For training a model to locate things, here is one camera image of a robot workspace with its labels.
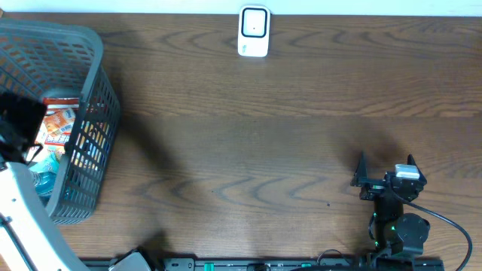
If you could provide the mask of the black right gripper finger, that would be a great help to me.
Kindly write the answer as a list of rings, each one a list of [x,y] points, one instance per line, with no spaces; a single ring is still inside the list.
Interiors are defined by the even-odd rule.
[[[407,164],[410,165],[410,166],[414,166],[415,169],[416,169],[416,172],[419,174],[419,177],[422,177],[423,174],[421,173],[418,165],[416,164],[415,162],[415,159],[413,158],[413,155],[412,154],[409,154],[408,157],[407,157]]]
[[[366,166],[365,153],[362,152],[358,160],[354,176],[350,182],[352,187],[362,187],[368,181],[368,169]]]

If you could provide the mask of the teal wet wipes packet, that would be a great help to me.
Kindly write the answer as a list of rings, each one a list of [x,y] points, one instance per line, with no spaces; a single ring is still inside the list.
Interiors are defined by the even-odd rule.
[[[30,166],[29,169],[37,173],[52,172],[57,174],[59,170],[59,161],[57,160],[56,155],[51,153],[48,154],[42,161]]]

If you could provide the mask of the teal mouthwash bottle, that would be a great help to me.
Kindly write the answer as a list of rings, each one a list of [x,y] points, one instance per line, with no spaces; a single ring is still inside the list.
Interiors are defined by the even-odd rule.
[[[50,198],[56,181],[54,172],[32,172],[35,191],[39,196]]]

